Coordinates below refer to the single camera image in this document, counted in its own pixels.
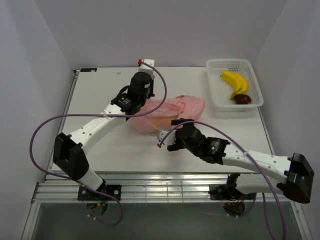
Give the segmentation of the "pink plastic bag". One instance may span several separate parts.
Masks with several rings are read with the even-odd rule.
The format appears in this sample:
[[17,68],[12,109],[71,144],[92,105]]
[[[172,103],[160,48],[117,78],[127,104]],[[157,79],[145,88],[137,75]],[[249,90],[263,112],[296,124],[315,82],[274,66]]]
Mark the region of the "pink plastic bag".
[[130,119],[139,134],[154,134],[159,130],[171,129],[171,121],[178,119],[198,120],[206,106],[202,98],[179,95],[174,98],[167,98],[156,111],[144,116]]

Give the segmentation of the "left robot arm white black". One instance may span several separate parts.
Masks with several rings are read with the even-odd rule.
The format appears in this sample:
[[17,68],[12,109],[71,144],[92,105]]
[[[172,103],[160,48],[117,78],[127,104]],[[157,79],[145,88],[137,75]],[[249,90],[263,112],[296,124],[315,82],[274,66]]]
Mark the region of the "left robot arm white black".
[[153,71],[134,74],[126,93],[119,93],[102,112],[80,129],[55,138],[53,162],[75,182],[87,187],[88,193],[100,200],[106,195],[104,180],[90,168],[86,155],[106,134],[137,114],[146,100],[153,97]]

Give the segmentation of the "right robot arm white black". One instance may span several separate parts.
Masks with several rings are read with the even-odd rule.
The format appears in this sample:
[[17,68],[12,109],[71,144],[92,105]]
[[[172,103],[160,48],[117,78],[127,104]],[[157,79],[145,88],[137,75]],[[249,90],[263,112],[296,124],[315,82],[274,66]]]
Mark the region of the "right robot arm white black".
[[188,150],[209,164],[239,167],[251,174],[232,173],[224,185],[212,189],[213,199],[234,200],[257,193],[275,193],[308,204],[315,172],[304,155],[277,156],[245,150],[230,137],[206,137],[192,119],[172,120],[172,129],[158,133],[158,147],[169,152]]

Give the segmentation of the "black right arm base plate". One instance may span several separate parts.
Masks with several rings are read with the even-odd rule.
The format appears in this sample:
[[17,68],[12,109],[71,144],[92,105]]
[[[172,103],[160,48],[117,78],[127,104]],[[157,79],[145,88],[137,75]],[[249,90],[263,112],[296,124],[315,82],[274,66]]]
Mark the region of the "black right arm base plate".
[[255,193],[244,194],[236,189],[236,183],[228,184],[210,184],[209,195],[211,200],[227,200],[227,201],[240,201],[240,200],[253,200],[256,197]]

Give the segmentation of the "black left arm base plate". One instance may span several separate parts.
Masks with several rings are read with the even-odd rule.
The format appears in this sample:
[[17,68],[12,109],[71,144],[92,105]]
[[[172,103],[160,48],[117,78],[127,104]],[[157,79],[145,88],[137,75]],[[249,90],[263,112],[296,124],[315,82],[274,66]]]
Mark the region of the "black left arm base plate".
[[104,201],[104,200],[110,199],[109,197],[103,194],[110,195],[113,198],[117,199],[118,201],[121,200],[122,186],[119,184],[103,185],[102,187],[97,189],[97,191],[98,193],[93,192],[88,188],[86,188],[85,186],[80,185],[78,189],[77,200],[78,201]]

